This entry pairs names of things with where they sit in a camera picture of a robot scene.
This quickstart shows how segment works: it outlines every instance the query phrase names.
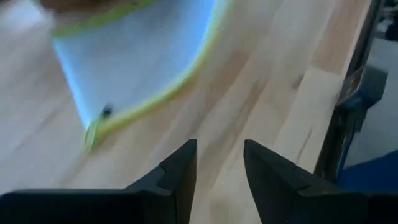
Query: black clamp jaw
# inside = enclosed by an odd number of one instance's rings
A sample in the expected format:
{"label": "black clamp jaw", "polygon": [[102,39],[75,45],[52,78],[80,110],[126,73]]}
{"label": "black clamp jaw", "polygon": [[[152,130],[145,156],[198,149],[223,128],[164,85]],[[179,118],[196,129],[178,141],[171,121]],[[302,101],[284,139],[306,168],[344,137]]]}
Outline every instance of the black clamp jaw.
{"label": "black clamp jaw", "polygon": [[250,140],[244,164],[262,223],[398,222],[398,194],[344,192]]}
{"label": "black clamp jaw", "polygon": [[18,190],[0,196],[0,223],[188,223],[197,142],[121,190]]}

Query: blue object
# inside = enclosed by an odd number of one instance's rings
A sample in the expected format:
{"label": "blue object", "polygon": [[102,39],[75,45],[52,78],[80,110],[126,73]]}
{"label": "blue object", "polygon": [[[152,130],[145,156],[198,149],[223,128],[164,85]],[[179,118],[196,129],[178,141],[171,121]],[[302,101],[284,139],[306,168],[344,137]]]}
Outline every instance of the blue object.
{"label": "blue object", "polygon": [[343,170],[338,186],[344,190],[397,191],[398,151]]}

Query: microfiber cloth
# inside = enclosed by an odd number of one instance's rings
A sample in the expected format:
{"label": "microfiber cloth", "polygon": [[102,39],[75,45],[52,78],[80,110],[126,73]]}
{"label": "microfiber cloth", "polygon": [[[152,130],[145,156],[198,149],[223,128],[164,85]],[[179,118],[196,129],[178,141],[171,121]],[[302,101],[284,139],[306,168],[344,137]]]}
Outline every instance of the microfiber cloth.
{"label": "microfiber cloth", "polygon": [[[55,31],[53,47],[89,132],[86,147],[186,82],[211,41],[215,7],[217,0],[159,0],[112,21]],[[109,121],[101,120],[105,107]]]}

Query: wooden workbench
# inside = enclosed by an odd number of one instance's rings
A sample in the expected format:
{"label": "wooden workbench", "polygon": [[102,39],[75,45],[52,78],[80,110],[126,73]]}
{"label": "wooden workbench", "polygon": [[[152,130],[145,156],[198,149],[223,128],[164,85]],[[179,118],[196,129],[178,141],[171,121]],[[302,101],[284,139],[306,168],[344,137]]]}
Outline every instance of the wooden workbench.
{"label": "wooden workbench", "polygon": [[[0,47],[13,52],[0,62],[0,91],[7,92],[1,96],[1,192],[123,188],[195,138],[191,223],[259,223],[244,171],[243,141],[253,139],[314,170],[370,3],[231,4],[219,27],[222,38],[196,78],[89,155],[82,151],[80,120],[42,34],[51,26],[48,17],[24,32],[0,23],[10,33],[0,37]],[[22,48],[21,39],[31,44]],[[21,61],[18,69],[10,65]]]}

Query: yellow-green edge trim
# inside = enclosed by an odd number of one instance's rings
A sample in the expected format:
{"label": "yellow-green edge trim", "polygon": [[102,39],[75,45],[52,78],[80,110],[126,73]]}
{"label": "yellow-green edge trim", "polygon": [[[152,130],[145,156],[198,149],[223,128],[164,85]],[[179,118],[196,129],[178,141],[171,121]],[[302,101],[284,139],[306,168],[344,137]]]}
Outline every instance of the yellow-green edge trim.
{"label": "yellow-green edge trim", "polygon": [[[145,5],[141,5],[140,9],[149,5],[150,3],[157,0],[146,0]],[[196,60],[188,66],[188,68],[183,72],[185,75],[182,75],[182,78],[174,83],[172,86],[168,86],[166,90],[143,103],[142,106],[132,107],[130,109],[126,109],[124,112],[119,114],[113,114],[111,117],[107,119],[98,118],[90,123],[86,130],[85,138],[84,138],[84,148],[87,151],[91,151],[96,148],[109,134],[114,132],[115,130],[122,128],[123,126],[133,122],[141,117],[143,117],[148,112],[154,110],[156,107],[160,106],[162,103],[167,100],[173,98],[182,87],[193,78],[202,68],[207,56],[208,52],[215,46],[215,44],[220,39],[220,32],[217,32],[217,28],[220,24],[224,22],[226,19],[226,11],[228,7],[222,10],[222,15],[218,15],[218,4],[220,0],[215,0],[215,5],[213,6],[213,12],[211,13],[211,19],[208,24],[208,27],[205,32],[205,38],[203,41],[203,46],[200,48],[198,56]],[[139,8],[137,6],[131,7],[118,7],[114,9],[112,12],[108,13],[105,16],[97,16],[90,19],[85,25],[76,24],[70,27],[60,27],[53,31],[53,36],[62,36],[62,35],[70,35],[74,32],[82,31],[82,29],[90,29],[93,27],[102,26],[103,24],[119,19],[126,14],[129,14],[132,11],[135,11]]]}
{"label": "yellow-green edge trim", "polygon": [[55,27],[51,30],[51,35],[53,37],[62,37],[76,34],[84,30],[101,27],[106,23],[122,18],[132,11],[145,8],[156,1],[158,0],[141,0],[139,4],[123,4],[120,6],[115,6],[108,12],[104,12],[97,16],[92,16],[89,19],[77,22],[74,25]]}

